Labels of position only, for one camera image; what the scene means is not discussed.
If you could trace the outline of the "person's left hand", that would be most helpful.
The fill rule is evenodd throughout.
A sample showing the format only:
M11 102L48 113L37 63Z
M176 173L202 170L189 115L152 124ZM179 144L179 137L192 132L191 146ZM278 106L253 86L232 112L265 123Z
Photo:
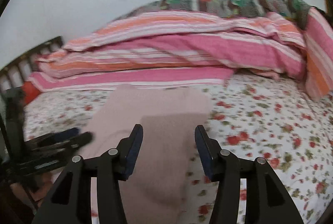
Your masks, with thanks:
M17 182L10 185L10 188L23 204L28 205L32 209L38 209L48 191L52 188L52 173L47 172L35 175L30 181L23 184Z

